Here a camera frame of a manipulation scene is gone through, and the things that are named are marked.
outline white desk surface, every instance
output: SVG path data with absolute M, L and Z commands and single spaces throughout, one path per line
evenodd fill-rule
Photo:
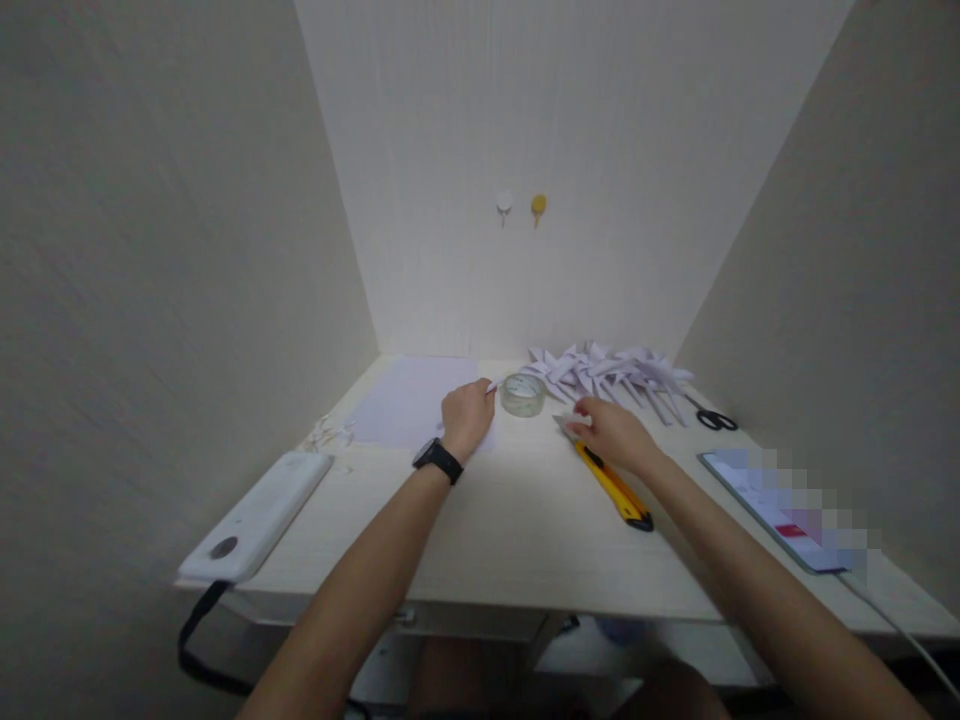
M 381 356 L 330 414 L 339 425 L 394 361 Z M 487 377 L 522 361 L 480 361 Z M 635 407 L 632 401 L 628 407 Z M 803 572 L 700 464 L 718 447 L 756 448 L 743 431 L 712 432 L 688 405 L 689 428 L 664 427 L 636 409 L 654 439 L 707 493 L 827 605 L 851 630 L 890 627 L 830 576 Z M 696 559 L 676 528 L 635 478 L 654 512 L 657 531 L 627 527 L 551 415 L 547 399 L 536 418 L 519 419 L 497 402 L 495 448 L 474 455 L 440 514 L 410 588 L 410 600 L 564 610 L 594 615 L 721 622 L 723 616 L 694 573 Z M 243 592 L 313 594 L 361 530 L 407 478 L 413 453 L 331 443 L 336 463 Z M 352 472 L 343 473 L 348 465 Z M 884 608 L 920 636 L 960 637 L 960 622 L 891 561 L 872 553 L 864 578 Z

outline scissors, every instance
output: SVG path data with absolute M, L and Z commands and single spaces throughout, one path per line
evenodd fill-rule
M 685 396 L 687 400 L 697 406 L 697 420 L 701 425 L 705 425 L 711 430 L 739 430 L 740 426 L 726 415 L 718 413 L 716 410 L 707 410 L 689 395 Z

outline leg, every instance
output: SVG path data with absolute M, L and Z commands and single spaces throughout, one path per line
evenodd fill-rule
M 729 720 L 730 715 L 703 675 L 679 660 L 666 660 L 647 674 L 643 687 L 614 717 Z
M 485 713 L 490 709 L 486 691 L 481 641 L 428 637 L 414 671 L 407 716 Z

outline white cable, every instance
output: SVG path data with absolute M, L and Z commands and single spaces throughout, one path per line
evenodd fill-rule
M 930 653 L 928 653 L 924 647 L 913 638 L 913 635 L 897 625 L 894 619 L 887 615 L 887 613 L 880 608 L 880 605 L 877 604 L 876 600 L 874 600 L 873 596 L 870 594 L 870 591 L 867 590 L 867 588 L 865 588 L 863 584 L 850 573 L 837 573 L 837 579 L 846 585 L 850 592 L 872 607 L 877 615 L 890 623 L 890 626 L 894 630 L 903 635 L 903 637 L 907 639 L 907 642 L 913 645 L 916 651 L 920 653 L 920 657 L 926 660 L 927 665 L 929 665 L 937 674 L 937 677 L 940 678 L 940 682 L 946 686 L 950 694 L 953 695 L 957 702 L 960 702 L 960 691 L 958 691 L 956 686 L 950 682 L 950 678 L 947 677 L 947 674 L 943 671 L 943 668 L 941 668 L 940 665 L 937 664 L 937 661 L 930 656 Z

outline white wall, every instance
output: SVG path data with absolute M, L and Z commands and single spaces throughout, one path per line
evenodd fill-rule
M 292 4 L 72 8 L 0 30 L 0 716 L 230 717 L 176 668 L 176 567 L 373 326 Z
M 680 361 L 960 615 L 958 28 L 857 5 Z
M 296 6 L 380 349 L 517 357 L 679 349 L 850 2 Z

